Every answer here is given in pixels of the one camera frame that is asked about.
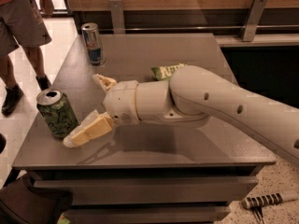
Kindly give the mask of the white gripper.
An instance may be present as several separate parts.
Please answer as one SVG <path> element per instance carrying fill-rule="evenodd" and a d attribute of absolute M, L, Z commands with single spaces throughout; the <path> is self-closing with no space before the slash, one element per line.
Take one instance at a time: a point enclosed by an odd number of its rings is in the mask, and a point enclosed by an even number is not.
<path fill-rule="evenodd" d="M 138 82 L 117 81 L 100 74 L 93 75 L 94 82 L 106 93 L 103 105 L 105 113 L 91 112 L 67 137 L 64 145 L 80 147 L 93 139 L 110 133 L 117 125 L 136 125 L 139 118 L 135 107 L 135 94 Z"/>

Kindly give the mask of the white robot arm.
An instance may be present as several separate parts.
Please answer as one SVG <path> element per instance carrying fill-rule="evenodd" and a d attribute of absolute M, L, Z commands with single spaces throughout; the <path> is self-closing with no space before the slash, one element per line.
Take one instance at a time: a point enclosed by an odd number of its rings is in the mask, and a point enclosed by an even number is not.
<path fill-rule="evenodd" d="M 116 125 L 145 122 L 200 127 L 213 116 L 299 165 L 299 110 L 247 91 L 202 67 L 182 66 L 163 81 L 118 82 L 99 74 L 93 79 L 106 94 L 105 112 L 90 113 L 64 139 L 66 147 L 80 147 Z"/>

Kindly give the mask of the person's hand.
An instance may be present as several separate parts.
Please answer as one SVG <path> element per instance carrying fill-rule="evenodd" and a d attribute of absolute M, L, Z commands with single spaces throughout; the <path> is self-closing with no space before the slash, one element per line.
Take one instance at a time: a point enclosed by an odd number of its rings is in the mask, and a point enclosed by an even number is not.
<path fill-rule="evenodd" d="M 51 17 L 54 12 L 54 5 L 52 0 L 39 0 L 39 4 L 45 17 Z"/>

